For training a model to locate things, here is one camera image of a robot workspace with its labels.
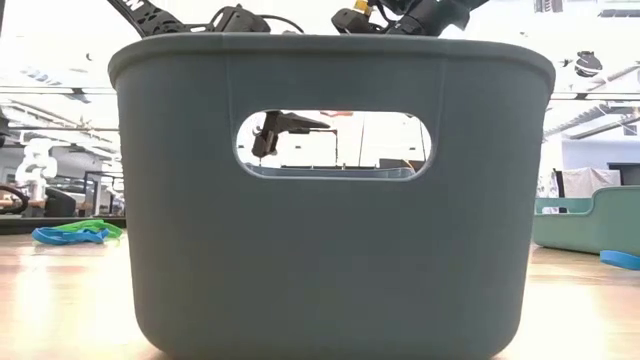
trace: yellow connector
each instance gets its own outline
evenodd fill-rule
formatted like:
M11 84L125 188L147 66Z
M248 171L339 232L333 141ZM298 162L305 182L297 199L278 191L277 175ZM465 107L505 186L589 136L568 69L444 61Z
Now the yellow connector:
M353 5L353 9L362 12L366 16L371 16L371 11L373 10L373 8L369 6L367 0L356 0L356 4Z

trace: green cloth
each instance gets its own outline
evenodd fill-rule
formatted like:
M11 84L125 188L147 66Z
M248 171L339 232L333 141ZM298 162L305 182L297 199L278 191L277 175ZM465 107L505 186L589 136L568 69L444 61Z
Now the green cloth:
M115 225L111 225L104 220L84 220L78 221L73 224L56 226L54 229L69 231L69 232L78 232L80 230L88 229L95 232L100 232L104 229L109 230L108 238L119 239L122 236L122 229Z

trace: bin rim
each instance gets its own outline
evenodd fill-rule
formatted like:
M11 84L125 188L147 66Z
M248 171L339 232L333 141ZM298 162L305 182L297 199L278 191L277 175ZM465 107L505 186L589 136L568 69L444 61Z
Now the bin rim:
M440 56L519 63L544 77L549 93L555 86L555 68L541 54L517 45L426 36L273 35L262 33L181 33L144 38L116 52L108 65L115 88L127 67L153 57L193 54L372 54Z

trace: blue cloth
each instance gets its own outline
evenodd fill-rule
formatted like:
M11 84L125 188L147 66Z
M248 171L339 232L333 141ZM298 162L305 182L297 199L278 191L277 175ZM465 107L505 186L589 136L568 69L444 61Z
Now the blue cloth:
M601 251L600 261L604 264L617 266L623 269L640 270L640 257L619 251Z
M103 244L107 235L109 235L109 230L107 229L99 232L89 229L71 232L54 228L38 228L31 233L34 239L48 245L71 245L84 242Z

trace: wooden floor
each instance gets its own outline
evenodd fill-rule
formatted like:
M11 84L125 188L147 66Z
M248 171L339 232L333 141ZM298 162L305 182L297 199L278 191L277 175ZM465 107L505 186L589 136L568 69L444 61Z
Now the wooden floor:
M0 237L0 359L167 359L136 324L126 239ZM497 359L640 359L640 272L532 248L520 330Z

